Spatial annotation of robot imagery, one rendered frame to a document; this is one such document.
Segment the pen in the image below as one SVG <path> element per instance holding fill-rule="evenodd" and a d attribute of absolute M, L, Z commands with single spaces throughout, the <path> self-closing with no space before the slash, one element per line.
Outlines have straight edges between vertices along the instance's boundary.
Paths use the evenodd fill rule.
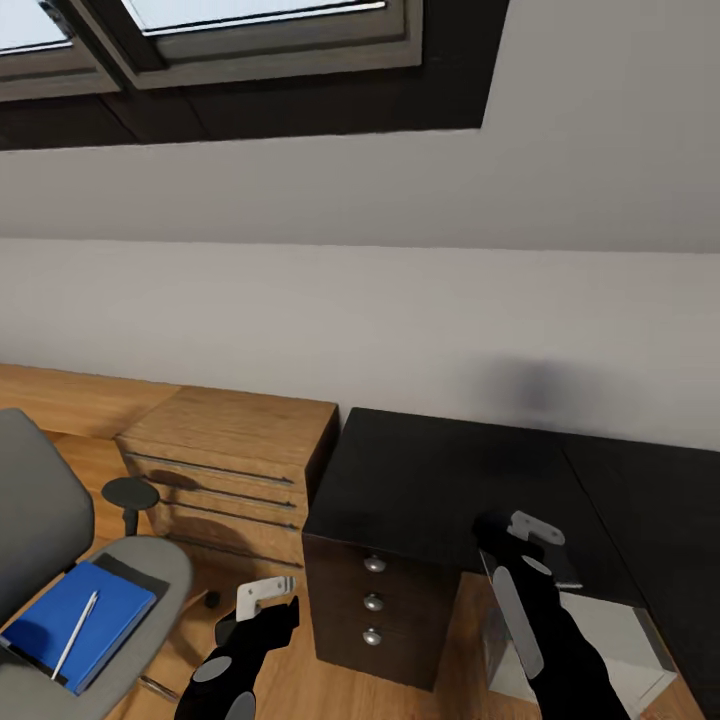
<path fill-rule="evenodd" d="M 60 666 L 64 664 L 64 660 L 68 657 L 68 652 L 70 652 L 70 646 L 74 643 L 74 638 L 76 638 L 76 634 L 80 632 L 80 628 L 82 628 L 82 624 L 84 624 L 84 620 L 86 618 L 86 614 L 88 614 L 88 610 L 94 606 L 94 602 L 96 602 L 96 596 L 98 596 L 98 592 L 94 592 L 90 598 L 90 602 L 88 602 L 88 605 L 84 609 L 84 612 L 82 612 L 82 616 L 80 616 L 80 622 L 78 622 L 78 626 L 76 626 L 76 630 L 74 630 L 74 634 L 70 636 L 70 642 L 68 642 L 66 648 L 64 648 L 64 652 L 62 652 L 62 656 L 60 656 L 60 660 L 58 660 L 58 664 L 56 664 L 56 668 L 54 668 L 54 674 L 52 674 L 52 679 L 56 677 L 56 674 L 58 674 L 58 670 L 60 670 Z"/>

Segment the folder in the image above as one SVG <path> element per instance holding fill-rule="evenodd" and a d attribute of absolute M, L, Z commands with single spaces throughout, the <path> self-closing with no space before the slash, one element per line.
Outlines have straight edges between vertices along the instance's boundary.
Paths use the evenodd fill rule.
<path fill-rule="evenodd" d="M 96 602 L 52 679 L 94 592 Z M 153 592 L 82 560 L 0 634 L 0 645 L 80 696 L 156 600 Z"/>

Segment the mouse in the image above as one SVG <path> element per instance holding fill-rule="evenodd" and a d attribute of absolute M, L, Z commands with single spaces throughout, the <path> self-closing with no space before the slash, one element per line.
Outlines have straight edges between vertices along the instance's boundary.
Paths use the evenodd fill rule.
<path fill-rule="evenodd" d="M 505 514 L 496 507 L 485 507 L 481 513 L 481 519 L 489 520 L 494 524 L 500 525 L 502 528 L 507 528 Z"/>

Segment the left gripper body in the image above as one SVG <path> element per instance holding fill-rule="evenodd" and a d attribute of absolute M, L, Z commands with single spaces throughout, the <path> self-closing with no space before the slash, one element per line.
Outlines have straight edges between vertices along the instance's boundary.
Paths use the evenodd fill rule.
<path fill-rule="evenodd" d="M 290 610 L 288 604 L 262 608 L 254 619 L 237 621 L 232 613 L 216 624 L 216 641 L 219 647 L 237 636 L 247 636 L 258 643 L 261 665 L 268 651 L 288 646 L 290 643 Z"/>

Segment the swivel chair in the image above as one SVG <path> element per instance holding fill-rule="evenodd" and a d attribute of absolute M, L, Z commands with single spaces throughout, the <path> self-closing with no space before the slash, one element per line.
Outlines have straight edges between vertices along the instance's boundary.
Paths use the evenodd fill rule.
<path fill-rule="evenodd" d="M 177 706 L 181 696 L 144 675 L 190 598 L 194 568 L 170 539 L 137 535 L 139 511 L 160 493 L 137 478 L 109 481 L 101 495 L 124 508 L 125 537 L 86 561 L 153 592 L 157 600 L 87 688 L 76 696 L 0 645 L 0 720 L 104 720 L 135 683 Z M 92 495 L 51 440 L 23 411 L 0 410 L 0 629 L 93 545 Z"/>

